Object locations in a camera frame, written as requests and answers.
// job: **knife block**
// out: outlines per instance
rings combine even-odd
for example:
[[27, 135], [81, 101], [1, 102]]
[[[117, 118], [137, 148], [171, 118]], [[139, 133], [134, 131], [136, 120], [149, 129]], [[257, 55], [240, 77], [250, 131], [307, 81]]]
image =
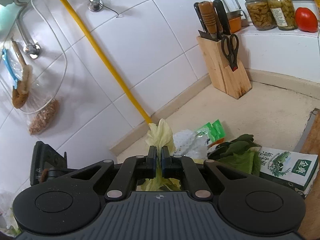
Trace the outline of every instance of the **knife block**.
[[237, 60], [238, 69], [232, 71], [223, 55], [221, 41], [211, 41], [200, 36], [197, 37], [197, 41], [215, 88], [235, 99], [239, 99], [251, 90], [252, 86], [241, 60]]

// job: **tomato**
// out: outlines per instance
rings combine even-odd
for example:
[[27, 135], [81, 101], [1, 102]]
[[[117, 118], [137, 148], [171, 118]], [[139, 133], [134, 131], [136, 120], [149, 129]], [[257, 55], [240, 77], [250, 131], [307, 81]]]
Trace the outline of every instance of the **tomato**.
[[318, 30], [318, 20], [315, 14], [308, 8], [299, 7], [296, 10], [295, 20], [299, 30], [315, 33]]

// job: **wooden knife handle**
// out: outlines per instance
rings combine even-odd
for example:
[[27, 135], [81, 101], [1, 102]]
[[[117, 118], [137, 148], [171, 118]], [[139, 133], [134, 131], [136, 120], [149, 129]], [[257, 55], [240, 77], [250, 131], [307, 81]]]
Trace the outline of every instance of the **wooden knife handle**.
[[19, 62], [21, 64], [21, 66], [23, 67], [24, 65], [26, 65], [26, 62], [24, 61], [24, 58], [23, 58], [23, 56], [22, 56], [22, 54], [20, 52], [20, 49], [18, 47], [18, 44], [12, 39], [11, 39], [11, 41], [12, 41], [13, 50], [16, 53], [16, 56], [17, 56], [17, 58], [18, 58], [18, 60], [19, 60]]
[[217, 32], [216, 18], [214, 17], [213, 7], [208, 1], [199, 3], [199, 10], [207, 30], [210, 34]]

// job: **blue plastic clip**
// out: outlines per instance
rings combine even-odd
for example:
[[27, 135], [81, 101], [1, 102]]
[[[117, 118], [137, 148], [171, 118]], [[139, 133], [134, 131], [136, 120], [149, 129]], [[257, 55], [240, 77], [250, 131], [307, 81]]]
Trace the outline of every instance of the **blue plastic clip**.
[[2, 49], [2, 59], [4, 60], [4, 64], [7, 68], [7, 70], [9, 71], [10, 76], [13, 79], [13, 87], [14, 87], [14, 89], [17, 89], [19, 79], [15, 76], [14, 72], [12, 71], [12, 68], [11, 68], [9, 60], [8, 60], [6, 48]]

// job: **windowsill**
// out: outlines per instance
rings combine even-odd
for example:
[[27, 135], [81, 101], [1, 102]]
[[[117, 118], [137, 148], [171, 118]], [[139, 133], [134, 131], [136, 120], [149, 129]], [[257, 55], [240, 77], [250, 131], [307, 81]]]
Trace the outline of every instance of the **windowsill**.
[[302, 32], [298, 29], [293, 31], [281, 31], [277, 27], [267, 31], [258, 31], [253, 25], [243, 27], [241, 30], [236, 32], [237, 35], [258, 35], [258, 34], [278, 34], [278, 35], [297, 35], [297, 36], [308, 36], [317, 38], [319, 30], [315, 33]]

